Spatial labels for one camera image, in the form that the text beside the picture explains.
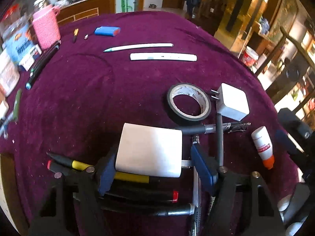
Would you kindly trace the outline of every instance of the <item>velvet fabric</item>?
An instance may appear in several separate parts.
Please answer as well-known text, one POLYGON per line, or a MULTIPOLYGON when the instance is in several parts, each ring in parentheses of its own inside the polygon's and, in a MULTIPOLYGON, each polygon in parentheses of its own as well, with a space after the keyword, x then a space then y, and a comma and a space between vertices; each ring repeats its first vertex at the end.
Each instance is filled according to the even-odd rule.
MULTIPOLYGON (((29 221, 54 176, 47 170, 46 152, 96 164, 119 141, 125 122, 175 127, 164 109, 165 94, 181 82, 195 84, 205 92, 217 90, 221 83, 243 90, 250 110, 243 121, 252 124, 245 133, 224 135, 224 165, 237 173, 261 173, 276 200, 292 193, 297 170, 275 141, 280 125, 273 103, 250 70, 204 30, 175 14, 143 11, 83 19, 62 26, 60 33, 59 51, 31 90, 25 89, 29 72, 21 74, 8 98, 12 108, 17 89, 23 89, 19 121, 9 125, 9 140, 0 139, 1 153, 14 154, 19 196, 29 221), (115 37, 93 35, 99 26, 117 26, 121 32, 115 37), (79 33, 74 44, 75 28, 79 33), (159 42, 171 42, 174 47, 103 53, 114 46, 159 42), (130 61, 130 53, 137 52, 190 53, 197 55, 197 61, 130 61), (262 125, 273 143, 275 164, 271 170, 263 166, 250 136, 262 125)), ((215 123, 214 102, 210 116, 202 123, 215 123)), ((215 134, 202 135, 200 141, 209 155, 215 155, 215 134)), ((185 136, 183 159, 189 158, 189 151, 190 139, 185 136)), ((180 178, 161 180, 159 184, 161 188, 179 190, 179 200, 191 202, 192 170, 182 170, 180 178)), ((202 196, 204 214, 208 195, 203 192, 202 196)), ((187 235, 190 225, 187 216, 104 213, 116 236, 187 235)))

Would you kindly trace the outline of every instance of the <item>blue rectangular object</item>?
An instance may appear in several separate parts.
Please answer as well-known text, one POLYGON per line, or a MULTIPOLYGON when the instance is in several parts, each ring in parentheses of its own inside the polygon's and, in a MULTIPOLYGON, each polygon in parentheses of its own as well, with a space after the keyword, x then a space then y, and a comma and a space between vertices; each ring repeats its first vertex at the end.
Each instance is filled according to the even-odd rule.
POLYGON ((115 36, 119 34, 119 27, 98 27, 95 29, 94 34, 96 35, 107 35, 107 36, 115 36))

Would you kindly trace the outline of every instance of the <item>white box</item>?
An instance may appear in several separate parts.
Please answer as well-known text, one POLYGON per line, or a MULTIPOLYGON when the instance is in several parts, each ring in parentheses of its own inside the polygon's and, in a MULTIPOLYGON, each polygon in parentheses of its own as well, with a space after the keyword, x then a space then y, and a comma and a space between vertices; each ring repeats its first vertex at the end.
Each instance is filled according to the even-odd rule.
POLYGON ((115 167, 138 175, 179 177, 182 131, 125 123, 115 167))
POLYGON ((242 120, 249 114, 249 107, 244 91, 223 83, 218 92, 220 100, 216 102, 217 113, 237 121, 242 120))

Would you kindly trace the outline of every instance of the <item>bucket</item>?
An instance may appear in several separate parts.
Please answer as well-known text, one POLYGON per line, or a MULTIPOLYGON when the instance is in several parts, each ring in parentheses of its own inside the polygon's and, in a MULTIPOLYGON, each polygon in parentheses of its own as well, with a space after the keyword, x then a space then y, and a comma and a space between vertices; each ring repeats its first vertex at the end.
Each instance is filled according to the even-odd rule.
POLYGON ((255 62, 258 60, 259 56, 251 47, 246 46, 246 49, 244 51, 242 62, 248 66, 251 67, 255 62))
POLYGON ((6 97, 10 95, 19 81, 19 72, 14 66, 7 49, 0 54, 0 92, 6 97))

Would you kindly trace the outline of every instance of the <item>red and white bucket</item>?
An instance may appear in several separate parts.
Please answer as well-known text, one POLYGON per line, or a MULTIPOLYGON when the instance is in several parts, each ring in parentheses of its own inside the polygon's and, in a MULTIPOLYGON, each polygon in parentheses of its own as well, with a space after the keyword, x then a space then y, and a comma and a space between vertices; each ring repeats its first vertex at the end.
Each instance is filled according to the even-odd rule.
POLYGON ((243 57, 242 57, 242 62, 246 66, 251 67, 252 65, 254 65, 256 63, 258 58, 259 58, 259 56, 256 53, 256 51, 254 51, 251 47, 246 46, 246 49, 245 49, 243 57))

